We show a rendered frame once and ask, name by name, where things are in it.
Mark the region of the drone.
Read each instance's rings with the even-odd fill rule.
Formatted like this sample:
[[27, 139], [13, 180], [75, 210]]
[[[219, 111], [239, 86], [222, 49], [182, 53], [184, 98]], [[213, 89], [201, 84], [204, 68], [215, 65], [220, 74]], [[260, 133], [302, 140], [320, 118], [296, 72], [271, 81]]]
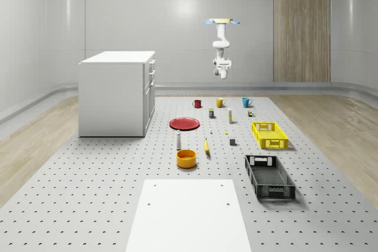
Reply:
[[240, 21], [236, 21], [230, 18], [212, 18], [204, 21], [205, 24], [240, 24]]

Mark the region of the red plate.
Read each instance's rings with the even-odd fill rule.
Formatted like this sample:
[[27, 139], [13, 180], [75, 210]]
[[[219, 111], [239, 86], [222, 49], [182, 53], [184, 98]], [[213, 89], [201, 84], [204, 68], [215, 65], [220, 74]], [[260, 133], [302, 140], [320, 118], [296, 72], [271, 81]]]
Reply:
[[170, 127], [176, 130], [194, 130], [200, 126], [200, 122], [197, 119], [191, 117], [179, 117], [170, 121]]

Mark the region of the yellow basket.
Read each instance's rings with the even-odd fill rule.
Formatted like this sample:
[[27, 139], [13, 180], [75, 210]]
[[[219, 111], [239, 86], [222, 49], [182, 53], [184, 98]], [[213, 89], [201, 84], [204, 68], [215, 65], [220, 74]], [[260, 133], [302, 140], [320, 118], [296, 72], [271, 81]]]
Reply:
[[264, 149], [288, 149], [288, 137], [275, 122], [252, 122], [252, 133]]

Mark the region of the yellow bowl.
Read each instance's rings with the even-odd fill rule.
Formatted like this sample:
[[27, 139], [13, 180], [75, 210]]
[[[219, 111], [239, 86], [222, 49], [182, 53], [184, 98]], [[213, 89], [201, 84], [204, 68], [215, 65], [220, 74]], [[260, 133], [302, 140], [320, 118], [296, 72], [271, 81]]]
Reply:
[[177, 166], [180, 168], [192, 168], [196, 164], [196, 153], [193, 150], [182, 149], [177, 152]]

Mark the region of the white cabinet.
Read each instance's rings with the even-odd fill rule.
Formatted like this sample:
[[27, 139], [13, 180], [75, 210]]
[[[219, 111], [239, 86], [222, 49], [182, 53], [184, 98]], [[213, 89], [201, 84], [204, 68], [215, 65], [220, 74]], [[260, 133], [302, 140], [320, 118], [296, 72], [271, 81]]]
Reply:
[[154, 51], [104, 51], [79, 63], [79, 136], [144, 137], [155, 109]]

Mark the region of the dark grey basket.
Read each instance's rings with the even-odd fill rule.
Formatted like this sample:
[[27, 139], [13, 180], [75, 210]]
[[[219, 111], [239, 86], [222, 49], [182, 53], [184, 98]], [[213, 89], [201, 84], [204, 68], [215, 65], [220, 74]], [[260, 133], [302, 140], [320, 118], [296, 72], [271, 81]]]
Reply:
[[245, 168], [257, 198], [295, 199], [295, 184], [277, 156], [245, 155]]

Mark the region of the white board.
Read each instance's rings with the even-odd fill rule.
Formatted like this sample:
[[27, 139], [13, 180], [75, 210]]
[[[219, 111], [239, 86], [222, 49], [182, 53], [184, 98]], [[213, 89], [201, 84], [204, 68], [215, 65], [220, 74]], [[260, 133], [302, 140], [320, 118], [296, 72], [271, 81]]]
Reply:
[[233, 181], [145, 180], [126, 252], [251, 252]]

